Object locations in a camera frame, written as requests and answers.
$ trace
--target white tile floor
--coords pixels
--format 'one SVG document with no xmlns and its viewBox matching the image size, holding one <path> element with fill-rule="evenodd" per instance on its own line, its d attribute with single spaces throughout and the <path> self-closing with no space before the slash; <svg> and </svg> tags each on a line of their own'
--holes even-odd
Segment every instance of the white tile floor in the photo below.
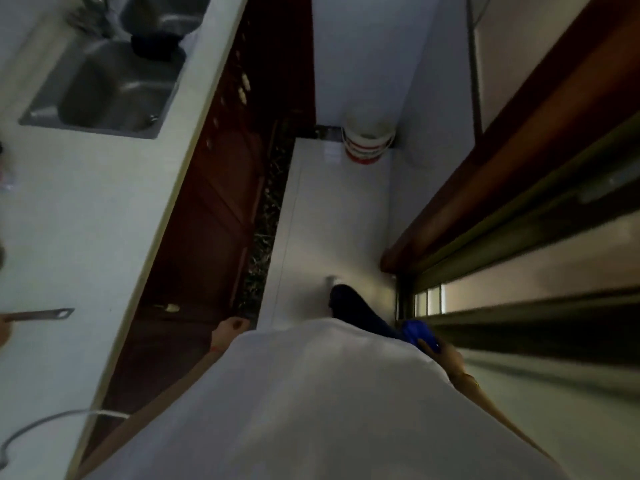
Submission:
<svg viewBox="0 0 640 480">
<path fill-rule="evenodd" d="M 390 156 L 353 163 L 342 145 L 297 139 L 258 330 L 330 316 L 326 277 L 343 277 L 391 322 L 395 284 L 378 264 L 387 242 Z"/>
</svg>

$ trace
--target shirt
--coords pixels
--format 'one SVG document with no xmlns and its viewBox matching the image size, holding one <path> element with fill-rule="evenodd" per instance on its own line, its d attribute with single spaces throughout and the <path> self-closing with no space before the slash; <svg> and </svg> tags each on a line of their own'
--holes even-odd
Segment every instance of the shirt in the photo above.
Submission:
<svg viewBox="0 0 640 480">
<path fill-rule="evenodd" d="M 457 392 L 416 347 L 320 319 L 236 338 L 87 478 L 565 476 Z"/>
</svg>

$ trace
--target white bucket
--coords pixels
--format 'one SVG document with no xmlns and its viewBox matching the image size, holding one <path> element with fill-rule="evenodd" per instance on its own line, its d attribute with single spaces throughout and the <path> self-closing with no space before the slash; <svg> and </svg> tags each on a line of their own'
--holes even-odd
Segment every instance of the white bucket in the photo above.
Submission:
<svg viewBox="0 0 640 480">
<path fill-rule="evenodd" d="M 396 129 L 384 117 L 365 107 L 351 110 L 344 118 L 342 141 L 351 160 L 363 165 L 372 164 L 394 142 Z"/>
</svg>

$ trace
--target sink basin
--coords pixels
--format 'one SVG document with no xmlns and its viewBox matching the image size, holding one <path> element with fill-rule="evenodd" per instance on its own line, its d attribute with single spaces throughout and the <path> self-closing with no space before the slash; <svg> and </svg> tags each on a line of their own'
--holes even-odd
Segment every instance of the sink basin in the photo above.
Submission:
<svg viewBox="0 0 640 480">
<path fill-rule="evenodd" d="M 120 24 L 130 34 L 156 31 L 187 35 L 202 23 L 210 0 L 129 0 L 120 13 Z"/>
<path fill-rule="evenodd" d="M 133 53 L 128 41 L 80 37 L 62 55 L 20 124 L 157 137 L 184 53 L 169 62 Z"/>
</svg>

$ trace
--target stainless steel sink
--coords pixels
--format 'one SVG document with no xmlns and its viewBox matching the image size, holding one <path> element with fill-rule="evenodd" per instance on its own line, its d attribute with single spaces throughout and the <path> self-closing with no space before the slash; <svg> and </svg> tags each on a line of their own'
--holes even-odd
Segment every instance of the stainless steel sink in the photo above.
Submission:
<svg viewBox="0 0 640 480">
<path fill-rule="evenodd" d="M 120 24 L 135 35 L 156 31 L 187 35 L 202 23 L 209 1 L 129 0 L 120 13 Z"/>
<path fill-rule="evenodd" d="M 128 41 L 78 37 L 20 124 L 155 138 L 184 60 L 181 50 L 169 62 L 150 61 Z"/>
</svg>

